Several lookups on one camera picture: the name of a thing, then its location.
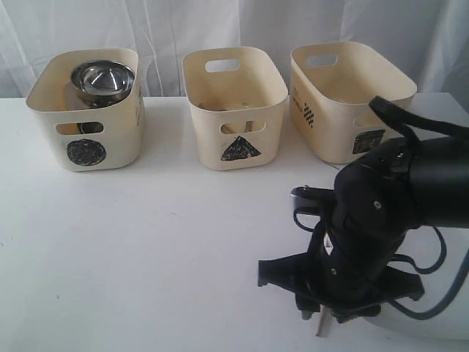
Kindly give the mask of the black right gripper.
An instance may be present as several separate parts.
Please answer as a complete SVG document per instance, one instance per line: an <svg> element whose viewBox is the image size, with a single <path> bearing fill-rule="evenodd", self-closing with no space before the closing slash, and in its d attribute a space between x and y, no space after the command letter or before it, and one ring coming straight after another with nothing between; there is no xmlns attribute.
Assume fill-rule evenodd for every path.
<svg viewBox="0 0 469 352"><path fill-rule="evenodd" d="M302 287L295 296L303 315L328 307L334 315L378 315L390 300L418 301L421 277L389 267L406 232L360 229L332 215L317 216L304 253L259 260L257 285Z"/></svg>

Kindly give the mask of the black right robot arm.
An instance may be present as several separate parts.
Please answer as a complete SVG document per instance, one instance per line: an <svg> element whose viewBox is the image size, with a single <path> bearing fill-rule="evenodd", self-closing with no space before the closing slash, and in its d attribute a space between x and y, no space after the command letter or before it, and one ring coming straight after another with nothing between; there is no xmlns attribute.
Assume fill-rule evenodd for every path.
<svg viewBox="0 0 469 352"><path fill-rule="evenodd" d="M293 213L319 218L307 250L258 265L259 286L294 293L309 318L327 307L338 322L374 317L401 298L419 300L423 275L445 261L412 273L391 267L411 263L399 254L407 232L431 227L468 227L468 143L454 137L412 143L391 139L336 176L332 189L299 186Z"/></svg>

